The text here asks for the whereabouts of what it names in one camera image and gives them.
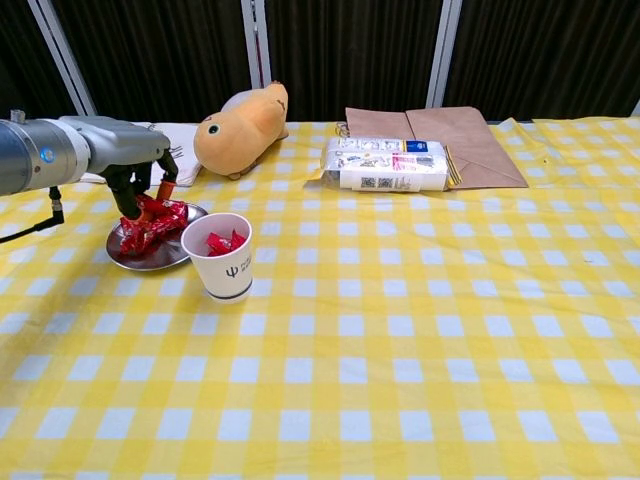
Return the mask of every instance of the qr code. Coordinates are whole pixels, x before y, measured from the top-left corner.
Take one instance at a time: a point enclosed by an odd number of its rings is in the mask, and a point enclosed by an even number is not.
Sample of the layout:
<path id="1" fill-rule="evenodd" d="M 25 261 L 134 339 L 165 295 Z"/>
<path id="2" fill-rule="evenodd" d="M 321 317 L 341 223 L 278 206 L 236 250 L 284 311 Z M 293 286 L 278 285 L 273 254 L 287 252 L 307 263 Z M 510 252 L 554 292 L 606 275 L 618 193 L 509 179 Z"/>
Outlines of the qr code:
<path id="1" fill-rule="evenodd" d="M 360 188 L 376 188 L 376 179 L 371 177 L 362 177 L 360 179 Z"/>
<path id="2" fill-rule="evenodd" d="M 378 188 L 393 188 L 393 178 L 379 178 Z"/>

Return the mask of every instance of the white paper cup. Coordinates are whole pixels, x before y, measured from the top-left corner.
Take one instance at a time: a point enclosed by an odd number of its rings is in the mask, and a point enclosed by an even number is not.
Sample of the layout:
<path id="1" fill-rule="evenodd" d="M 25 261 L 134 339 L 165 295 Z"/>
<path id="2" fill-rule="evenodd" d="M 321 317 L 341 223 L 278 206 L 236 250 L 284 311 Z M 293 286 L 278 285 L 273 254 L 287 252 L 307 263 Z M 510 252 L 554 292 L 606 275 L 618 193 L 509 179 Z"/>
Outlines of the white paper cup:
<path id="1" fill-rule="evenodd" d="M 208 257 L 210 233 L 231 239 L 233 230 L 246 240 L 226 255 Z M 251 224 L 235 213 L 212 213 L 191 223 L 183 232 L 182 249 L 187 252 L 207 292 L 220 303 L 236 303 L 249 295 L 251 274 Z"/>

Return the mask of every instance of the silver plate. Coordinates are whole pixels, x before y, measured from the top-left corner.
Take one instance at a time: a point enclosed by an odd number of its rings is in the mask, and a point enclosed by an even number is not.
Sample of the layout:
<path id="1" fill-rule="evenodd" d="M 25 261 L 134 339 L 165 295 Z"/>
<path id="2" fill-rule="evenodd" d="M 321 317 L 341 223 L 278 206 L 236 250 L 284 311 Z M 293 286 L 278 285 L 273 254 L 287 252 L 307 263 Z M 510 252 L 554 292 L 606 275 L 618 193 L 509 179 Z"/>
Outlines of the silver plate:
<path id="1" fill-rule="evenodd" d="M 207 211 L 198 205 L 187 203 L 187 207 L 187 221 L 189 223 L 207 215 Z M 136 270 L 139 272 L 160 270 L 182 263 L 189 258 L 187 252 L 185 252 L 180 245 L 181 235 L 182 231 L 169 234 L 157 250 L 151 253 L 137 256 L 128 255 L 120 253 L 120 243 L 124 235 L 122 234 L 122 226 L 118 223 L 113 227 L 113 230 L 111 230 L 109 237 L 107 237 L 107 254 L 116 265 L 126 268 L 127 270 Z"/>

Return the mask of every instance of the orange plush toy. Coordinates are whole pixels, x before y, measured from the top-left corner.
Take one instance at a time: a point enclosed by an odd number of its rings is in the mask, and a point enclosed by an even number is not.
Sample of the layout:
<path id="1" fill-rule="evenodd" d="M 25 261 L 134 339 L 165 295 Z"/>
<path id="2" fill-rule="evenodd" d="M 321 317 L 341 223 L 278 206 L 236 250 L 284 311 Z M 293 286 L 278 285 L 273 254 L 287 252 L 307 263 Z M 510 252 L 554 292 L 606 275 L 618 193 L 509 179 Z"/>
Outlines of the orange plush toy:
<path id="1" fill-rule="evenodd" d="M 198 161 L 211 172 L 240 178 L 273 142 L 289 134 L 288 100 L 277 82 L 234 95 L 198 126 L 193 143 Z"/>

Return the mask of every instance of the table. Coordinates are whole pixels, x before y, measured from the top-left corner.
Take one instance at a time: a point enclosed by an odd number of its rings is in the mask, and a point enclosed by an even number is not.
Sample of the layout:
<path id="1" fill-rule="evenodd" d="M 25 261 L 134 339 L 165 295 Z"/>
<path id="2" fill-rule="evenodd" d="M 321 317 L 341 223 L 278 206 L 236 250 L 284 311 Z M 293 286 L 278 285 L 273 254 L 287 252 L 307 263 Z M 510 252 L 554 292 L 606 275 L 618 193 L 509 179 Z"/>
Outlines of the table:
<path id="1" fill-rule="evenodd" d="M 0 476 L 604 478 L 640 472 L 640 120 L 492 131 L 529 189 L 304 189 L 331 123 L 175 196 L 254 227 L 219 306 L 110 263 L 106 187 L 0 248 Z M 0 198 L 1 233 L 49 214 Z"/>

